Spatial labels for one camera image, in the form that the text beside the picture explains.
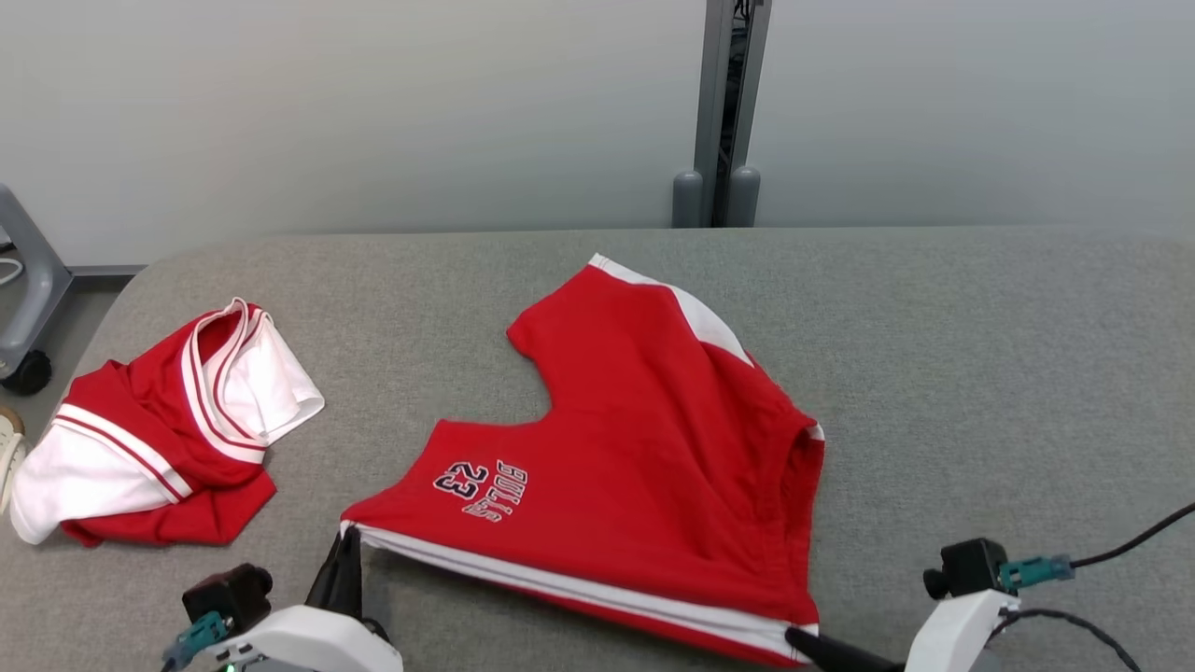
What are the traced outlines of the red basketball shorts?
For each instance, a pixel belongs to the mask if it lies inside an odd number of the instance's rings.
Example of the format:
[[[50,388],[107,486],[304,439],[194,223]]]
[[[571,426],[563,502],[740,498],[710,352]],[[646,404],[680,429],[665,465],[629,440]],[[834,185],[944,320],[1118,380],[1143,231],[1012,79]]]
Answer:
[[[437,422],[363,544],[765,665],[805,658],[819,421],[695,295],[595,255],[507,331],[549,413]]]

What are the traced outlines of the red jersey with white sleeves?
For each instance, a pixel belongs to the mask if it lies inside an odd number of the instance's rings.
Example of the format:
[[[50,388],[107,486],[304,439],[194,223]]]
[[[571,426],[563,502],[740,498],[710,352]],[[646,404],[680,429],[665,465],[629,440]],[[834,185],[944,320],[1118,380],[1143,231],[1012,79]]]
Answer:
[[[10,482],[12,526],[31,545],[227,545],[276,493],[268,450],[324,407],[272,316],[235,298],[71,383]]]

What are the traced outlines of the grey cylinder post foot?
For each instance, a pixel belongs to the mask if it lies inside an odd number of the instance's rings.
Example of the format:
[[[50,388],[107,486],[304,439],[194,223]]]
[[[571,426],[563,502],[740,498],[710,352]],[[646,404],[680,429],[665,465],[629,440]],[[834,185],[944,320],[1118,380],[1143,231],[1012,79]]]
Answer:
[[[695,170],[675,175],[672,182],[673,230],[695,230],[703,226],[703,175]]]
[[[750,165],[739,166],[729,175],[724,216],[727,227],[755,225],[761,181],[762,175]]]

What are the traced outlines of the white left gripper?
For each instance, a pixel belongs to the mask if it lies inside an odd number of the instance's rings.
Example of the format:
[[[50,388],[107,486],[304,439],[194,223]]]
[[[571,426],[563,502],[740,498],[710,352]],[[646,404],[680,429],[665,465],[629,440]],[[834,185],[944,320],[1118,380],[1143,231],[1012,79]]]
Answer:
[[[306,600],[210,647],[217,672],[404,672],[397,648],[362,617],[361,536],[338,532]]]

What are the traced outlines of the black caster wheel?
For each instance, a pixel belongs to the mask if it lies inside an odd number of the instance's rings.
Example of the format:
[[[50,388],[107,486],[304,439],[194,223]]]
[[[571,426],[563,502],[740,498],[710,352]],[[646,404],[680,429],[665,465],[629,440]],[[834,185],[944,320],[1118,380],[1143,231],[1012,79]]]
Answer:
[[[51,379],[50,358],[42,350],[30,350],[13,373],[0,380],[0,387],[19,397],[30,397],[41,392]]]

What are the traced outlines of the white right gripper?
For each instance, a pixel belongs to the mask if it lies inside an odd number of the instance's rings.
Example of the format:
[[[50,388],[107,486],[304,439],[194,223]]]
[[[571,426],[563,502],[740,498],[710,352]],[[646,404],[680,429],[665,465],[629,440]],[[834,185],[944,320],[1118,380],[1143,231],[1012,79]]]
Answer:
[[[948,598],[915,634],[905,664],[802,628],[789,628],[786,642],[822,672],[999,672],[986,647],[1019,607],[1019,598],[995,589]]]

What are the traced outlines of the grey cart leg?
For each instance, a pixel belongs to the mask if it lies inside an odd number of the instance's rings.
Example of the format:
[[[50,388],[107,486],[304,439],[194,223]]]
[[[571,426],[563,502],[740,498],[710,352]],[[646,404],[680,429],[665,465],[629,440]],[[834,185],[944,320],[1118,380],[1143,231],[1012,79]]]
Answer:
[[[68,289],[71,271],[47,242],[33,218],[10,187],[0,183],[0,230],[22,253],[27,279],[22,303],[0,330],[0,380],[17,373],[18,365],[39,344],[47,324]]]

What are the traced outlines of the grey partition post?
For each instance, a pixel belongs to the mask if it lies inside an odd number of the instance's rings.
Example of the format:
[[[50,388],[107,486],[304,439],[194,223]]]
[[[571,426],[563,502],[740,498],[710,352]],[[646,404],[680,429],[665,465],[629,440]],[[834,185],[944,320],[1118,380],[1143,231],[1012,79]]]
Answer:
[[[704,179],[701,227],[724,224],[729,175],[750,165],[752,124],[774,0],[704,0],[693,166]]]

